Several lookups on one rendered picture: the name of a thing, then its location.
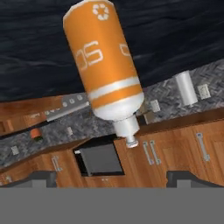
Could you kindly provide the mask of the small orange pot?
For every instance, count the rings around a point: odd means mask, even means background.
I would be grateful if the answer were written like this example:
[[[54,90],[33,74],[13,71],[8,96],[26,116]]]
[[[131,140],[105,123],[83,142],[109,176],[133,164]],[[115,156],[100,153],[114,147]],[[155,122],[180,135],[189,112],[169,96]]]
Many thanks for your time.
[[[43,139],[42,133],[41,133],[40,129],[38,129],[38,128],[32,129],[30,131],[30,134],[31,134],[31,138],[36,142]]]

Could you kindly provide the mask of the orange white soap dispenser bottle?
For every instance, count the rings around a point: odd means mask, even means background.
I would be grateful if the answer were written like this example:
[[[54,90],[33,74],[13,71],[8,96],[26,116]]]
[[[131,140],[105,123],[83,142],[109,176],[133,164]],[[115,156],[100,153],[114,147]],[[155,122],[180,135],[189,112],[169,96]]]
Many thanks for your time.
[[[63,29],[94,115],[111,121],[129,148],[138,146],[136,112],[144,92],[109,0],[81,0],[63,17]]]

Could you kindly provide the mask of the silver stove with knobs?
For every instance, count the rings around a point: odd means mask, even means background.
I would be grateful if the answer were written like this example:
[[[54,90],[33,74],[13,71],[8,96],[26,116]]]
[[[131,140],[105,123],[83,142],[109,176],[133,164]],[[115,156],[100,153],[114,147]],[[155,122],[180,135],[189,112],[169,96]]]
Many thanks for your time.
[[[86,93],[65,94],[62,97],[62,107],[45,112],[48,122],[84,109],[90,105]]]

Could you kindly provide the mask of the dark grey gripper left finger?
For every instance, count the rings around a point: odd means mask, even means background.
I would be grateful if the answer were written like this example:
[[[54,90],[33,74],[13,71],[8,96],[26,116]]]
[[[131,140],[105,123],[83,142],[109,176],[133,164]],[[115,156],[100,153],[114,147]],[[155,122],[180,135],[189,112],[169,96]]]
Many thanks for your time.
[[[55,171],[34,171],[28,177],[3,185],[3,188],[55,188],[57,173]]]

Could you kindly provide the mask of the white paper towel roll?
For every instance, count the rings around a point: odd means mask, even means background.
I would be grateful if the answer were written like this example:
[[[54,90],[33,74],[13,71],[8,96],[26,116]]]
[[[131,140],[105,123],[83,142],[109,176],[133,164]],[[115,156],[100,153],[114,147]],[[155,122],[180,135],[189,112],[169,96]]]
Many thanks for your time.
[[[198,101],[197,95],[193,87],[193,82],[188,71],[178,73],[175,76],[175,81],[177,83],[178,91],[182,98],[182,102],[185,106],[192,106]]]

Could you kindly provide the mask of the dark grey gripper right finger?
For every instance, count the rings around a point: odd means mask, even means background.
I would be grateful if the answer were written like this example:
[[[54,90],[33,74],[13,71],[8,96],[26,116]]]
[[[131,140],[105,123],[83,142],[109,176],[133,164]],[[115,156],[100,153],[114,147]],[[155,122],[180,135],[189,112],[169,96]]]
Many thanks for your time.
[[[168,171],[167,188],[222,188],[212,182],[200,179],[189,171]]]

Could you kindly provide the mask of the wooden base cupboards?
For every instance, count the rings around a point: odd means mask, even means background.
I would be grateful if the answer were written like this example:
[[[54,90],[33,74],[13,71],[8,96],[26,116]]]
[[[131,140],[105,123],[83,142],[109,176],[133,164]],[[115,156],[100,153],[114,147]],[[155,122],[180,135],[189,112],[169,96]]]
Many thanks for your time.
[[[40,123],[48,123],[45,112],[47,110],[60,109],[63,96],[0,102],[0,137]]]

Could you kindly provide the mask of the wooden wall cupboards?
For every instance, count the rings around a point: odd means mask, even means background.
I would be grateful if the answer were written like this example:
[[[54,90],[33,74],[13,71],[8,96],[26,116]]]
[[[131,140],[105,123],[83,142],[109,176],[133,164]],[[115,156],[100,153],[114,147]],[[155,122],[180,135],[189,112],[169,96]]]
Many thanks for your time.
[[[199,179],[224,186],[224,108],[144,126],[139,145],[129,149],[123,139],[110,139],[121,166],[116,173],[88,172],[81,150],[105,147],[97,137],[48,148],[0,170],[0,185],[36,171],[57,172],[60,187],[165,187],[169,172],[190,172]]]

